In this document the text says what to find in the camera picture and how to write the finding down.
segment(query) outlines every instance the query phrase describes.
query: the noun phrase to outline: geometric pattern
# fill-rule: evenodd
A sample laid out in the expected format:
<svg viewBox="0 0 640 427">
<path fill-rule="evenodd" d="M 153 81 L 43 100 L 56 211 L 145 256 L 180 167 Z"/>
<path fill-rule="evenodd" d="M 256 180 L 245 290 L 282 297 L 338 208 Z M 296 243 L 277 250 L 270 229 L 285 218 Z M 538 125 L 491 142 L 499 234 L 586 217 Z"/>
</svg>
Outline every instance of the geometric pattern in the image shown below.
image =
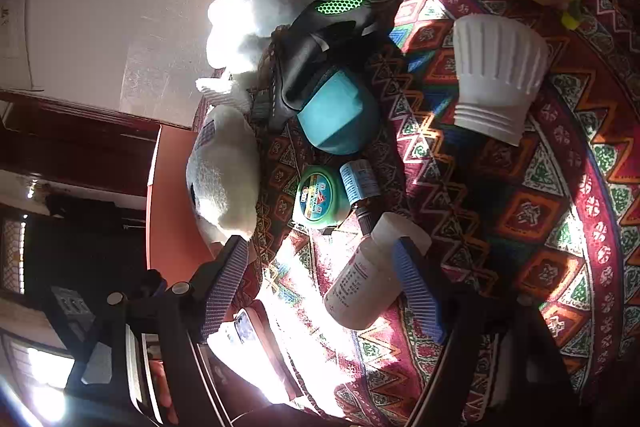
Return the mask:
<svg viewBox="0 0 640 427">
<path fill-rule="evenodd" d="M 598 375 L 640 335 L 640 55 L 619 0 L 584 0 L 584 8 L 585 22 L 569 32 L 555 12 L 527 0 L 405 0 L 388 45 L 364 71 L 383 124 L 362 156 L 386 208 L 430 234 L 450 279 L 485 295 L 516 291 L 540 306 L 576 393 L 588 400 Z M 518 147 L 453 124 L 451 29 L 469 13 L 517 19 L 546 39 L 550 71 Z M 257 129 L 257 137 L 258 261 L 239 294 L 250 295 L 245 283 L 262 284 L 287 311 L 272 326 L 318 413 L 404 425 L 440 346 L 402 296 L 365 331 L 322 321 L 322 295 L 353 253 L 358 224 L 351 216 L 331 237 L 308 233 L 292 223 L 292 202 L 306 166 L 342 160 L 311 147 L 295 119 L 280 136 Z M 494 353 L 485 339 L 466 422 L 482 416 Z M 322 393 L 309 386 L 318 377 L 307 370 L 311 359 L 335 377 Z"/>
</svg>

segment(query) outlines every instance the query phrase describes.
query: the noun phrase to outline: stuffed animal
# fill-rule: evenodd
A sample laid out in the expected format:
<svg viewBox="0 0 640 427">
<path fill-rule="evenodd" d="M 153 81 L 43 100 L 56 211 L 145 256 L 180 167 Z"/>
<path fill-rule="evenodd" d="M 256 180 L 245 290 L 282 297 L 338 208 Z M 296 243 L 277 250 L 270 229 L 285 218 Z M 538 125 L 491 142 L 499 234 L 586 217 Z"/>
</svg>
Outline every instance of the stuffed animal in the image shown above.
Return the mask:
<svg viewBox="0 0 640 427">
<path fill-rule="evenodd" d="M 213 28 L 207 40 L 207 60 L 227 68 L 242 89 L 258 87 L 262 52 L 279 25 L 291 24 L 315 0 L 215 0 L 208 16 Z"/>
<path fill-rule="evenodd" d="M 252 100 L 246 89 L 231 78 L 231 72 L 226 69 L 219 78 L 199 78 L 196 89 L 202 93 L 209 105 L 231 105 L 242 113 L 248 113 L 252 108 Z"/>
<path fill-rule="evenodd" d="M 207 243 L 232 235 L 249 240 L 260 186 L 254 131 L 237 109 L 209 110 L 187 163 L 187 188 L 198 229 Z"/>
</svg>

